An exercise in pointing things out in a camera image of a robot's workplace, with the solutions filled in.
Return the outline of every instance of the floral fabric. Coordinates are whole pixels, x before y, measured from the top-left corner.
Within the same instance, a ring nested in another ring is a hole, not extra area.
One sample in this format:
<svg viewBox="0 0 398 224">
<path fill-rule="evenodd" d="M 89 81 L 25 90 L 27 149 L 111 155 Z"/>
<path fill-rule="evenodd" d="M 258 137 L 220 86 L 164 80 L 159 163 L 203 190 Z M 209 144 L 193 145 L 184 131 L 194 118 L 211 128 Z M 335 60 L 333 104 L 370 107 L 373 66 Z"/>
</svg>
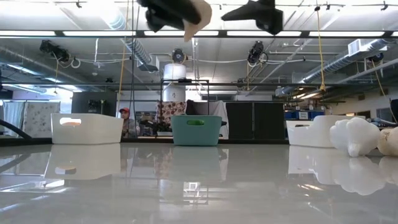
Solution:
<svg viewBox="0 0 398 224">
<path fill-rule="evenodd" d="M 27 102 L 22 130 L 33 138 L 51 138 L 51 114 L 60 112 L 60 103 Z"/>
<path fill-rule="evenodd" d="M 162 107 L 162 117 L 160 117 L 160 107 Z M 185 113 L 187 102 L 157 102 L 156 118 L 158 122 L 163 120 L 165 123 L 171 123 L 171 116 Z"/>
</svg>

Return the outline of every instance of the white lumpy sculpture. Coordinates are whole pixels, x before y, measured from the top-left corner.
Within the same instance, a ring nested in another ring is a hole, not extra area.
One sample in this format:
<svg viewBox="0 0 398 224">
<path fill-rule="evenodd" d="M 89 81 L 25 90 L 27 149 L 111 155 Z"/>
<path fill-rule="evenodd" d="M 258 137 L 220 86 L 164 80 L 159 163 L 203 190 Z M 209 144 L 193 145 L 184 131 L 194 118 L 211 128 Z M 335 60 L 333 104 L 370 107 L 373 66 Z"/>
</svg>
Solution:
<svg viewBox="0 0 398 224">
<path fill-rule="evenodd" d="M 333 147 L 348 152 L 351 157 L 365 156 L 377 147 L 380 130 L 362 118 L 337 121 L 330 128 Z"/>
<path fill-rule="evenodd" d="M 398 128 L 382 130 L 377 148 L 385 156 L 398 156 Z"/>
</svg>

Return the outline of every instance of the window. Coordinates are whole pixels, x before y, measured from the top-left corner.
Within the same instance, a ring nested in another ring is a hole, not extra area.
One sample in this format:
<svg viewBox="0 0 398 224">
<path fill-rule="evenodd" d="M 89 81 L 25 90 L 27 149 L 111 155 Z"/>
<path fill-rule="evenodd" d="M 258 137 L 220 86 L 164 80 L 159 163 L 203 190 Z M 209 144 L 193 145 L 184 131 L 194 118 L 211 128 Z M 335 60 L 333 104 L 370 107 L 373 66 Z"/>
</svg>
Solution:
<svg viewBox="0 0 398 224">
<path fill-rule="evenodd" d="M 207 95 L 202 95 L 201 96 L 202 100 L 207 100 L 208 97 Z M 213 100 L 213 101 L 218 101 L 218 100 L 222 100 L 222 101 L 234 101 L 235 100 L 235 95 L 210 95 L 209 100 Z"/>
<path fill-rule="evenodd" d="M 385 120 L 385 121 L 394 122 L 392 120 L 392 115 L 391 115 L 390 108 L 377 109 L 376 110 L 376 116 L 378 118 L 380 118 L 380 119 Z"/>
</svg>

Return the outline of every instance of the silver ventilation duct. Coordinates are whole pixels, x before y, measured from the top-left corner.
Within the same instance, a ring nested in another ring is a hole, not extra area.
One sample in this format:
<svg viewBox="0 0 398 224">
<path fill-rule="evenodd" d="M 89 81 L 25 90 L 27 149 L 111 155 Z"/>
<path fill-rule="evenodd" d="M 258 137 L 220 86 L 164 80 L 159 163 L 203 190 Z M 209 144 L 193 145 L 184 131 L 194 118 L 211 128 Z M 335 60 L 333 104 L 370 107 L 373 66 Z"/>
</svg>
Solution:
<svg viewBox="0 0 398 224">
<path fill-rule="evenodd" d="M 114 6 L 113 2 L 109 2 L 109 4 L 103 4 L 102 6 L 110 7 L 108 10 L 114 12 L 112 13 L 113 16 L 102 16 L 102 19 L 111 29 L 124 30 L 127 27 L 126 19 L 120 10 Z M 148 72 L 156 72 L 159 70 L 155 65 L 150 64 L 152 62 L 152 58 L 148 52 L 146 52 L 144 46 L 142 46 L 138 39 L 133 40 L 133 38 L 126 37 L 126 40 L 121 39 L 121 41 L 131 52 L 134 50 L 134 56 L 139 62 L 138 67 L 140 70 Z"/>
<path fill-rule="evenodd" d="M 376 55 L 381 49 L 387 47 L 389 44 L 394 44 L 396 40 L 394 39 L 376 39 L 372 40 L 369 43 L 362 43 L 361 39 L 355 40 L 348 46 L 348 50 L 345 50 L 343 53 L 337 55 L 333 59 L 327 61 L 323 65 L 323 73 L 332 73 L 339 69 L 344 68 L 345 66 L 357 61 L 362 60 L 364 58 L 372 57 Z M 317 78 L 321 77 L 322 68 L 318 66 L 313 70 L 309 71 L 305 74 L 305 77 L 299 81 L 299 83 L 311 83 Z M 292 91 L 294 91 L 296 87 L 287 86 L 276 91 L 276 96 L 284 96 Z"/>
</svg>

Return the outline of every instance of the teal plastic bin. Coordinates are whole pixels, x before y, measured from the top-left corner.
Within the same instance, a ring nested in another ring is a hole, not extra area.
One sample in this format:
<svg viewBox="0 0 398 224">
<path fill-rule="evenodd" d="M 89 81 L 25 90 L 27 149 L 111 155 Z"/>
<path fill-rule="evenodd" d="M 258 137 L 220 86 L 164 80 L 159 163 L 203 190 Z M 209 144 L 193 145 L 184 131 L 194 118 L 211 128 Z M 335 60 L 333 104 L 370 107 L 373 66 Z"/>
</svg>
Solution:
<svg viewBox="0 0 398 224">
<path fill-rule="evenodd" d="M 178 146 L 216 146 L 221 128 L 220 116 L 172 116 L 174 144 Z"/>
</svg>

